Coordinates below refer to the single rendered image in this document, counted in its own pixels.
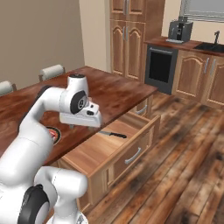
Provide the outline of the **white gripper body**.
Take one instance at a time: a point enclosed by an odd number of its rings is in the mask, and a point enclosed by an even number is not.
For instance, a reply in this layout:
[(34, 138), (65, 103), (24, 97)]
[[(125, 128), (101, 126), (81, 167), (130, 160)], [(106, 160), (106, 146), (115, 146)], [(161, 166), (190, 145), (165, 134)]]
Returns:
[(102, 115), (98, 112), (96, 115), (71, 115), (66, 113), (59, 114), (59, 121), (69, 125), (79, 125), (99, 128), (102, 125)]

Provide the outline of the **dark plate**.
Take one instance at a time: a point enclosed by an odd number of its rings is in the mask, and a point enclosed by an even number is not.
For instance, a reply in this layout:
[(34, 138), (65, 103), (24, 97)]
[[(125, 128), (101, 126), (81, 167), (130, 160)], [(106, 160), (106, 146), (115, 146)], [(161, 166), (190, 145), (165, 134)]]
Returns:
[(46, 126), (49, 133), (51, 134), (53, 144), (57, 144), (61, 139), (61, 132), (59, 129), (52, 127), (52, 126)]

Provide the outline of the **red meat piece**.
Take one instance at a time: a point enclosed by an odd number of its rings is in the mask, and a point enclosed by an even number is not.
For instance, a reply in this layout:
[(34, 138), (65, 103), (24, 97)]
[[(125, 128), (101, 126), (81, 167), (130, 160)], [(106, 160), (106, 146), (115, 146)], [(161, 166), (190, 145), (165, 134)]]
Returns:
[(49, 132), (51, 134), (53, 141), (57, 140), (58, 134), (52, 129), (49, 129)]

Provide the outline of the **open wooden drawer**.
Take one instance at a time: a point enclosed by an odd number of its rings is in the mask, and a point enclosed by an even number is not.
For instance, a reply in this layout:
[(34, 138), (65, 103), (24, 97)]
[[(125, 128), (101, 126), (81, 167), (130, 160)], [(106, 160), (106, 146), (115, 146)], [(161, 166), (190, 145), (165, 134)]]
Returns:
[[(59, 166), (74, 169), (87, 176), (87, 192), (77, 199), (78, 208), (89, 209), (108, 193), (112, 185), (154, 146), (159, 131), (160, 117), (151, 119), (128, 112), (103, 130), (124, 134), (127, 138), (97, 133), (67, 153)], [(142, 149), (129, 164), (124, 160)]]

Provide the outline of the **closed wooden drawer front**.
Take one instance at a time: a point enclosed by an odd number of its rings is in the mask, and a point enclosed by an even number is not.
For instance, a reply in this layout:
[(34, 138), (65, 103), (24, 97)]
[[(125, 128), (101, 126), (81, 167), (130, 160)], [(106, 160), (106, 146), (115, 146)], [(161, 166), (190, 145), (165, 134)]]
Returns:
[(132, 108), (130, 111), (139, 116), (151, 118), (151, 102), (152, 98), (148, 97), (147, 99), (136, 105), (134, 108)]

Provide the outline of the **wooden kitchen island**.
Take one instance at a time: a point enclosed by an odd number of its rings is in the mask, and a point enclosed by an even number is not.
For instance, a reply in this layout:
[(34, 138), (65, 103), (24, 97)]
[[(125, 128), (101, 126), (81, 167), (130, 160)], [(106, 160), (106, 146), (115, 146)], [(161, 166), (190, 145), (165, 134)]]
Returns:
[(41, 89), (44, 87), (66, 88), (67, 78), (71, 74), (83, 74), (87, 77), (88, 99), (99, 106), (102, 124), (99, 128), (74, 125), (73, 129), (70, 129), (68, 124), (60, 122), (59, 112), (46, 111), (39, 122), (45, 127), (52, 126), (59, 129), (61, 139), (53, 145), (49, 157), (44, 162), (45, 166), (65, 169), (60, 167), (59, 161), (67, 153), (99, 131), (104, 131), (105, 127), (131, 112), (131, 109), (148, 97), (152, 98), (156, 92), (154, 87), (136, 80), (84, 66), (51, 80), (0, 96), (0, 157), (17, 137), (20, 123)]

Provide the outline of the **tall wooden cupboard run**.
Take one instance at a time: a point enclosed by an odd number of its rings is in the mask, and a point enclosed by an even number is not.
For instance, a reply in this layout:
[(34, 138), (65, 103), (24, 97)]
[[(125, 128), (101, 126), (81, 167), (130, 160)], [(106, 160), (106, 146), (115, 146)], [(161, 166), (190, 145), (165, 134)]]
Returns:
[(111, 72), (144, 82), (147, 45), (161, 36), (165, 0), (109, 0)]

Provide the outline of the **black built-in oven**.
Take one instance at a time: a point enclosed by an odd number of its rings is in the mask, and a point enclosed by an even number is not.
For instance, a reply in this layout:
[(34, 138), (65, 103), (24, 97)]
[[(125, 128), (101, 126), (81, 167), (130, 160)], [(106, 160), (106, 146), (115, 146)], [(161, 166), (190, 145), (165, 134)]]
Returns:
[(178, 49), (147, 45), (144, 83), (170, 95), (178, 52)]

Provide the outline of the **wooden base cupboard run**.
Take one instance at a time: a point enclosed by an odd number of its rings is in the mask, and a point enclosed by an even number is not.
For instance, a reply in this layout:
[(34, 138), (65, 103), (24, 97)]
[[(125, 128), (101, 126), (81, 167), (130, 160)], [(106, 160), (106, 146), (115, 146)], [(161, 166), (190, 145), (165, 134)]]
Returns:
[(179, 51), (171, 93), (224, 110), (224, 57)]

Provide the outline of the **grey coffee machine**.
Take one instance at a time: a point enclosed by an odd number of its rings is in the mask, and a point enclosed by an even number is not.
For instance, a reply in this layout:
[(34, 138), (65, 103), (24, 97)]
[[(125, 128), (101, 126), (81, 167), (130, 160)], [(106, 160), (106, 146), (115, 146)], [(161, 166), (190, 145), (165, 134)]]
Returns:
[(188, 17), (179, 17), (178, 20), (170, 22), (167, 42), (182, 44), (188, 42), (191, 38), (193, 22)]

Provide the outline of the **black sink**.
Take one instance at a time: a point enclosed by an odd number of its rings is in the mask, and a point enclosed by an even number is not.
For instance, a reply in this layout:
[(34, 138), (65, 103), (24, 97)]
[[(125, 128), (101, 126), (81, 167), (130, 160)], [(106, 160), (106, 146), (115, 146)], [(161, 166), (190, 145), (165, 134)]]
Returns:
[(214, 43), (203, 42), (195, 46), (195, 49), (216, 52), (216, 53), (224, 53), (224, 45), (214, 44)]

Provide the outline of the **window with grey blind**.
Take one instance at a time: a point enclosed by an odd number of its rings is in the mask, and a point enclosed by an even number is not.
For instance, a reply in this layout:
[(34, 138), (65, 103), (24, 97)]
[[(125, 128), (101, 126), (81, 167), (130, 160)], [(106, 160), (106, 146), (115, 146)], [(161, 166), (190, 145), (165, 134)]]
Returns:
[(224, 0), (181, 0), (179, 15), (194, 21), (224, 23)]

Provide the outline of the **black-handled kitchen knife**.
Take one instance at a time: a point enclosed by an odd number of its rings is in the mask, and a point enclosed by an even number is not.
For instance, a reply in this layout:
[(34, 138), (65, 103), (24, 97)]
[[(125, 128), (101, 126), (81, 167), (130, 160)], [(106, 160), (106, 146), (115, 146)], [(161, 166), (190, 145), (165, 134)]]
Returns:
[(121, 138), (127, 138), (126, 135), (120, 134), (120, 133), (115, 133), (115, 132), (107, 132), (107, 131), (99, 131), (99, 133), (107, 136), (115, 136), (115, 137), (121, 137)]

